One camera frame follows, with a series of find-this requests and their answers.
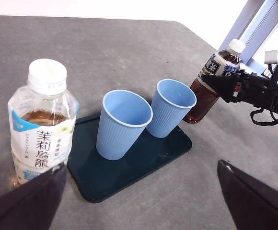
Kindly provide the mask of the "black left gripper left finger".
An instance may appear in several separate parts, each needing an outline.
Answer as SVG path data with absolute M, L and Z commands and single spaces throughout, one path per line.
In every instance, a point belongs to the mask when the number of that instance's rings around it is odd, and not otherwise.
M 0 230 L 47 230 L 61 202 L 67 168 L 61 163 L 0 197 Z

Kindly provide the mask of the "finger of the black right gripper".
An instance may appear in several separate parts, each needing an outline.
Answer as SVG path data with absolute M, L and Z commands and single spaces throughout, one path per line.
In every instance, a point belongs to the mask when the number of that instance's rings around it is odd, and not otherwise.
M 202 74 L 202 80 L 225 102 L 245 102 L 245 70 L 239 70 L 230 77 Z

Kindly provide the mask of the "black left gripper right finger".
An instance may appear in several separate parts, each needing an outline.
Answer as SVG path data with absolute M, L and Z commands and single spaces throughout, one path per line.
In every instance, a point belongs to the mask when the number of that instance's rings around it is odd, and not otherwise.
M 217 175 L 222 194 L 239 230 L 278 230 L 278 191 L 219 160 Z

